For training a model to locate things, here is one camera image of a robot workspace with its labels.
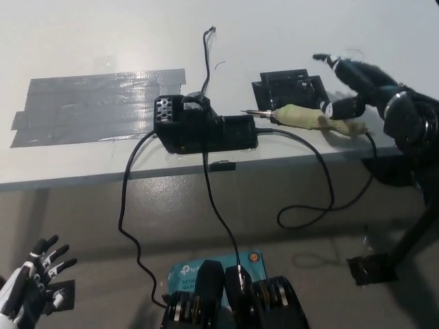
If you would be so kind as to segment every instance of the black cable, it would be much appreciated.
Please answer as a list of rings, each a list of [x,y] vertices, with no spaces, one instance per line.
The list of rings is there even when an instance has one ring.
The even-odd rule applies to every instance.
[[[229,235],[232,244],[233,244],[233,248],[235,249],[235,253],[236,253],[236,263],[237,265],[241,264],[241,260],[239,259],[239,251],[238,251],[238,245],[236,243],[235,237],[233,236],[232,231],[230,230],[230,228],[227,226],[226,222],[222,219],[220,213],[218,212],[218,209],[215,205],[215,202],[213,201],[213,196],[212,196],[212,189],[211,189],[211,182],[209,180],[209,170],[208,170],[208,164],[207,164],[207,152],[203,153],[203,169],[204,169],[204,177],[206,178],[206,185],[207,185],[207,193],[209,194],[209,200],[211,202],[213,211],[215,211],[215,214],[217,215],[219,221],[221,222],[221,224],[224,226],[224,228],[227,231],[227,234]]]
[[[130,177],[130,170],[131,170],[131,166],[132,163],[134,162],[134,158],[136,157],[137,152],[140,150],[142,144],[152,135],[155,134],[155,131],[152,130],[151,132],[148,132],[144,137],[142,137],[142,139],[137,143],[136,147],[132,150],[132,153],[130,155],[130,159],[128,160],[127,164],[126,164],[126,168],[125,168],[125,173],[123,174],[123,180],[122,180],[122,198],[121,198],[121,212],[119,215],[119,231],[120,233],[122,233],[124,236],[126,236],[127,238],[129,238],[132,242],[134,242],[134,244],[136,245],[136,249],[137,249],[137,265],[140,266],[140,268],[142,268],[142,270],[144,270],[146,273],[148,273],[148,275],[151,277],[152,279],[152,292],[151,292],[151,300],[155,305],[158,305],[160,307],[166,308],[166,305],[160,303],[159,301],[156,300],[156,298],[154,297],[156,294],[156,288],[157,288],[157,279],[156,276],[141,262],[141,255],[142,255],[142,247],[140,246],[139,241],[134,238],[130,233],[126,232],[123,228],[122,228],[122,224],[123,224],[123,216],[125,215],[125,206],[126,206],[126,189],[128,186],[128,178]]]
[[[207,85],[209,84],[209,81],[211,79],[211,68],[209,66],[209,48],[207,47],[207,36],[211,32],[215,32],[215,31],[216,31],[216,27],[212,26],[210,29],[208,29],[203,33],[204,62],[206,63],[206,79],[203,82],[203,86],[201,87],[201,93],[203,95],[206,94]]]
[[[203,83],[203,86],[201,88],[201,92],[202,92],[203,95],[205,95],[205,93],[206,93],[206,89],[207,89],[207,86],[209,84],[209,80],[211,78],[211,69],[210,69],[210,66],[209,66],[209,48],[207,47],[207,38],[208,38],[208,36],[210,35],[211,32],[215,32],[215,27],[212,26],[210,29],[208,29],[207,31],[205,31],[203,33],[204,62],[206,64],[206,79],[205,79],[205,81]],[[215,202],[213,201],[211,182],[209,180],[209,164],[208,164],[209,153],[206,150],[206,145],[203,145],[202,157],[203,157],[204,178],[206,179],[207,193],[209,194],[209,201],[211,202],[213,211],[217,215],[217,217],[218,217],[219,221],[221,222],[221,224],[226,229],[227,234],[229,235],[229,237],[230,237],[230,239],[232,241],[233,248],[235,249],[235,253],[236,253],[236,263],[237,263],[237,265],[240,265],[241,264],[241,259],[239,258],[238,245],[236,243],[235,237],[233,236],[233,233],[230,230],[230,228],[227,226],[226,222],[222,219],[221,214],[218,211],[217,206],[215,205]]]
[[[258,129],[258,133],[259,134],[282,134],[285,136],[288,136],[296,141],[301,142],[302,144],[304,144],[305,146],[307,146],[308,148],[310,148],[315,154],[317,159],[319,160],[319,162],[322,164],[323,166],[323,170],[325,173],[325,176],[327,178],[327,182],[328,182],[328,186],[329,186],[329,193],[331,195],[331,202],[329,204],[329,206],[327,208],[321,208],[321,207],[315,207],[315,206],[307,206],[307,205],[301,205],[301,204],[293,204],[291,206],[286,206],[284,208],[282,208],[277,216],[276,216],[276,221],[277,224],[279,226],[281,226],[283,229],[286,230],[298,230],[301,228],[306,228],[312,224],[314,224],[315,222],[321,220],[321,218],[323,218],[323,216],[325,216],[328,212],[331,211],[339,211],[339,210],[343,210],[346,209],[350,206],[352,206],[353,204],[355,204],[362,196],[363,194],[367,191],[367,189],[369,188],[370,184],[373,181],[373,174],[370,175],[370,177],[368,178],[366,184],[364,185],[364,187],[360,190],[360,192],[357,194],[356,197],[354,197],[352,200],[350,200],[349,202],[347,202],[346,204],[342,205],[342,206],[338,206],[338,207],[334,207],[334,202],[335,202],[335,196],[334,196],[334,190],[333,190],[333,185],[332,185],[332,181],[331,181],[331,176],[329,175],[329,171],[327,170],[327,167],[323,161],[323,157],[321,156],[321,154],[317,151],[317,149],[315,149],[311,144],[309,144],[307,141],[305,141],[303,138],[291,133],[291,132],[286,132],[285,130],[278,130],[278,129]],[[375,144],[375,141],[373,140],[372,136],[369,133],[366,133],[366,137],[368,138],[368,140],[370,141],[370,144],[372,145],[372,151],[373,151],[373,156],[374,159],[377,159],[377,146]],[[300,209],[309,209],[309,210],[316,210],[316,211],[322,211],[323,213],[316,217],[315,219],[313,219],[312,221],[302,224],[302,225],[298,225],[298,226],[285,226],[284,224],[282,224],[281,222],[281,216],[282,214],[289,209],[292,208],[300,208]]]

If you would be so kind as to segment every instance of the white table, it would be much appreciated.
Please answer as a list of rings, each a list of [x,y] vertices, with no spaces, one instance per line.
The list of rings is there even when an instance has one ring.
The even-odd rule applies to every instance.
[[[259,73],[307,69],[330,93],[348,89],[311,56],[327,52],[379,65],[396,80],[439,97],[439,7],[412,0],[27,0],[0,11],[2,79],[0,190],[104,183],[122,178],[136,140],[49,147],[10,148],[11,125],[24,109],[29,81],[36,77],[180,69],[183,93],[205,78],[202,33],[211,41],[208,96],[219,114],[256,108],[251,82]],[[363,117],[380,154],[395,153],[372,110]],[[259,127],[270,124],[258,120]],[[329,160],[370,155],[366,139],[349,141],[320,132],[284,127],[307,139]],[[311,161],[306,147],[280,136],[261,136],[253,151],[210,155],[210,162],[237,162],[237,169]],[[134,178],[201,172],[200,155],[168,154],[151,142],[132,170]]]

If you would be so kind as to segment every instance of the robotic hand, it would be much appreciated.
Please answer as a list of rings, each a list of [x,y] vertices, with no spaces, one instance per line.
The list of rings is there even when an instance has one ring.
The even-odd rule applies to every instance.
[[[358,285],[397,280],[396,267],[439,218],[439,101],[398,84],[377,66],[327,54],[313,58],[327,63],[357,92],[355,97],[322,102],[323,113],[332,119],[350,119],[360,117],[366,105],[376,107],[384,120],[384,132],[411,160],[412,173],[424,194],[423,215],[393,250],[348,260]]]
[[[377,66],[322,53],[313,58],[327,63],[344,84],[357,92],[355,97],[322,102],[320,108],[327,117],[360,117],[366,105],[374,106],[384,120],[384,132],[403,154],[422,162],[437,162],[438,100],[398,84]]]
[[[64,289],[54,291],[48,284],[77,260],[72,258],[50,268],[69,250],[69,245],[63,245],[45,256],[57,241],[56,235],[49,240],[40,239],[23,266],[14,271],[0,290],[0,329],[33,329],[43,313],[52,314],[65,301]]]

